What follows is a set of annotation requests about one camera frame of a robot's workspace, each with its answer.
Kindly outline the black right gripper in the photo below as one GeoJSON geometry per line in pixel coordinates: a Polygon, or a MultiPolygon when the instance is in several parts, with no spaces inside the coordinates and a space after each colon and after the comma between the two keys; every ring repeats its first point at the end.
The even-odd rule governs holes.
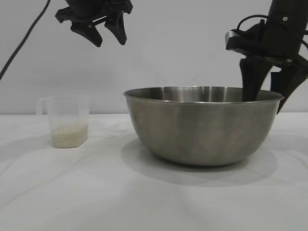
{"type": "Polygon", "coordinates": [[[240,60],[243,101],[255,101],[262,84],[276,66],[279,72],[271,72],[270,90],[283,96],[279,113],[291,94],[307,79],[308,61],[300,54],[308,26],[308,2],[306,0],[274,0],[267,15],[254,14],[246,21],[259,18],[259,23],[245,31],[251,46],[246,58],[240,60]]]}

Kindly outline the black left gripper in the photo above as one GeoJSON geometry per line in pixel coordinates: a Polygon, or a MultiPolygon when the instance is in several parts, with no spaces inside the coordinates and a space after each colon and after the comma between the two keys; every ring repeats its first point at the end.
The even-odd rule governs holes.
{"type": "Polygon", "coordinates": [[[55,17],[60,23],[71,21],[72,32],[100,47],[103,42],[101,35],[95,26],[86,23],[107,17],[104,26],[121,45],[126,44],[124,13],[130,14],[133,9],[130,0],[66,0],[66,2],[68,7],[59,9],[55,17]]]}

